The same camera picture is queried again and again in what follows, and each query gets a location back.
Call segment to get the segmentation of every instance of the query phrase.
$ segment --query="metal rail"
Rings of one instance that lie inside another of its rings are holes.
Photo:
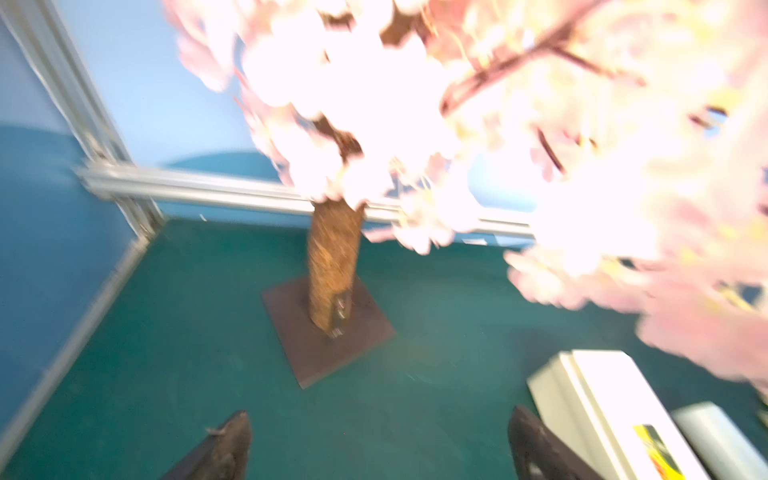
[[[226,177],[179,170],[92,164],[78,171],[83,185],[106,200],[119,198],[166,200],[218,207],[310,215],[312,203],[292,187],[263,180]],[[399,218],[397,199],[370,202],[366,219],[390,223]],[[484,208],[475,229],[479,233],[532,237],[529,214]]]

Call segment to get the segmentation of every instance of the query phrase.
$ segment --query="blue wall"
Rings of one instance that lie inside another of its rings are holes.
[[[208,90],[179,62],[162,0],[56,3],[136,163],[256,152],[232,95]]]
[[[134,235],[86,192],[84,156],[0,22],[0,432]]]

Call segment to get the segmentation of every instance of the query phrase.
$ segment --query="pink blossom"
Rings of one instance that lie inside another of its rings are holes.
[[[531,217],[539,244],[583,260],[573,273],[594,270],[601,256],[647,260],[658,256],[656,227],[641,215],[646,185],[616,181],[626,175],[639,177],[628,161],[622,164],[619,159],[628,160],[589,163],[549,184]]]
[[[571,276],[564,269],[565,256],[540,246],[522,253],[505,252],[508,277],[529,301],[578,310],[588,301],[622,313],[643,309],[647,282],[643,274],[618,263],[607,263],[597,272]]]
[[[469,191],[468,171],[453,166],[432,191],[437,220],[457,232],[470,232],[477,227],[480,203]]]
[[[541,168],[541,177],[547,182],[554,180],[554,164],[550,160],[544,148],[532,148],[531,160]]]
[[[300,20],[287,22],[291,28],[273,35],[260,35],[243,53],[243,73],[253,92],[272,107],[299,97],[323,64],[325,31],[319,14],[307,12]]]
[[[222,91],[234,70],[233,51],[246,16],[234,2],[164,0],[168,21],[182,36],[181,61],[214,91]]]
[[[443,67],[416,35],[387,48],[359,27],[331,38],[322,112],[354,134],[367,157],[396,158],[402,177],[418,178],[433,154],[453,145],[439,113],[449,81]]]
[[[725,379],[768,381],[768,320],[728,303],[714,289],[672,280],[649,289],[637,335],[648,345],[686,356]]]
[[[348,0],[358,27],[378,34],[392,23],[394,5],[387,0]]]
[[[341,184],[344,199],[355,210],[368,200],[383,197],[395,187],[389,162],[365,156],[348,159]]]
[[[415,227],[392,227],[395,238],[406,248],[414,250],[419,255],[429,253],[434,243],[438,247],[447,247],[453,242],[453,231],[449,228],[432,225]]]
[[[395,239],[395,229],[392,228],[392,226],[363,230],[362,234],[365,235],[371,243],[381,243]]]
[[[287,164],[287,160],[277,151],[270,138],[268,123],[286,122],[291,120],[291,115],[283,110],[274,109],[264,104],[250,90],[247,79],[236,72],[240,80],[240,101],[238,104],[243,110],[245,121],[250,129],[250,137],[256,148],[272,159],[275,164]]]

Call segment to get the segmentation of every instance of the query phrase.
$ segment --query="yellow label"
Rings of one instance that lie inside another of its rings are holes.
[[[648,458],[654,463],[660,478],[663,480],[685,480],[685,476],[653,425],[638,425],[634,427],[634,431],[642,440]]]

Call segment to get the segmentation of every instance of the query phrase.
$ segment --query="silver metal bar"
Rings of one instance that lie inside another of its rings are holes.
[[[312,203],[292,187],[263,180],[96,164],[80,169],[78,175],[85,188],[106,200],[144,198],[301,215],[314,211]],[[397,221],[399,215],[400,206],[394,198],[369,202],[366,208],[366,219],[371,222],[390,223]],[[484,208],[475,231],[532,237],[529,217],[525,212]]]
[[[51,0],[0,0],[0,15],[91,163],[133,164]],[[128,223],[151,236],[162,214],[151,199],[122,200]]]

